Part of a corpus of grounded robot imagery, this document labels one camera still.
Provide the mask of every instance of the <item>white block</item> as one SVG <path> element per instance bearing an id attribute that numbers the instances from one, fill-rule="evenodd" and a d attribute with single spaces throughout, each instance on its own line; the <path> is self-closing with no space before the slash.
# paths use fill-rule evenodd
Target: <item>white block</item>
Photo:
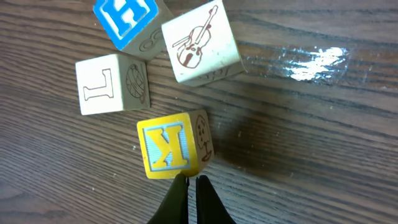
<path id="1" fill-rule="evenodd" d="M 94 13 L 118 50 L 144 60 L 164 49 L 161 25 L 174 17 L 162 0 L 97 0 Z"/>
<path id="2" fill-rule="evenodd" d="M 162 25 L 179 83 L 199 86 L 244 71 L 222 1 L 212 1 Z"/>
<path id="3" fill-rule="evenodd" d="M 150 107 L 144 62 L 111 54 L 76 63 L 82 115 Z"/>

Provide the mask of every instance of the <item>dark wood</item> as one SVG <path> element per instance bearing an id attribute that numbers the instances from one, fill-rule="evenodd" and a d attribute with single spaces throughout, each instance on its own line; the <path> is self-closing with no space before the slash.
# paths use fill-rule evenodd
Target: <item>dark wood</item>
<path id="1" fill-rule="evenodd" d="M 204 108 L 218 153 L 203 173 L 237 223 L 397 223 L 396 0 L 225 0 L 247 74 L 190 88 L 162 52 L 151 109 L 81 116 L 75 62 L 117 52 L 93 3 L 0 1 L 0 181 L 93 223 L 145 223 L 171 180 L 146 178 L 136 123 Z M 346 54 L 330 78 L 286 72 L 331 47 Z"/>
<path id="2" fill-rule="evenodd" d="M 0 223 L 89 224 L 59 206 L 0 182 Z"/>

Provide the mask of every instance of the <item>violin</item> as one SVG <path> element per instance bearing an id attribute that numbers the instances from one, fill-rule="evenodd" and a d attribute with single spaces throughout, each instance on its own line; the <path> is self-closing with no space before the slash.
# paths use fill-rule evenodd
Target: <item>violin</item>
<path id="1" fill-rule="evenodd" d="M 199 65 L 203 55 L 201 50 L 211 39 L 210 22 L 217 13 L 217 9 L 218 6 L 210 9 L 209 17 L 203 26 L 193 28 L 187 37 L 173 44 L 172 47 L 181 45 L 177 51 L 177 58 L 182 66 L 196 68 Z"/>

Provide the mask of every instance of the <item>alphabet block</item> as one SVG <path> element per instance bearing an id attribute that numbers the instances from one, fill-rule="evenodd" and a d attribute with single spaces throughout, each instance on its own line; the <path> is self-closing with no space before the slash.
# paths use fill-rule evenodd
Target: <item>alphabet block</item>
<path id="1" fill-rule="evenodd" d="M 145 171 L 150 179 L 197 175 L 214 157 L 206 111 L 137 123 Z"/>
<path id="2" fill-rule="evenodd" d="M 97 0 L 94 13 L 118 50 L 145 60 L 165 47 L 161 25 L 174 17 L 162 0 Z"/>
<path id="3" fill-rule="evenodd" d="M 144 62 L 111 54 L 76 63 L 82 115 L 150 106 Z"/>
<path id="4" fill-rule="evenodd" d="M 162 25 L 179 83 L 200 86 L 244 71 L 222 1 L 211 1 Z"/>

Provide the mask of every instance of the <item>ball of yarn drawing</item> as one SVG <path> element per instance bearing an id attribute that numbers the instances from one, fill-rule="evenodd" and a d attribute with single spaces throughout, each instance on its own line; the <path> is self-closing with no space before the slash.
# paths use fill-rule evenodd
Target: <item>ball of yarn drawing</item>
<path id="1" fill-rule="evenodd" d="M 136 64 L 132 64 L 127 70 L 126 85 L 129 93 L 140 99 L 141 103 L 145 101 L 145 82 L 144 76 L 138 70 Z"/>

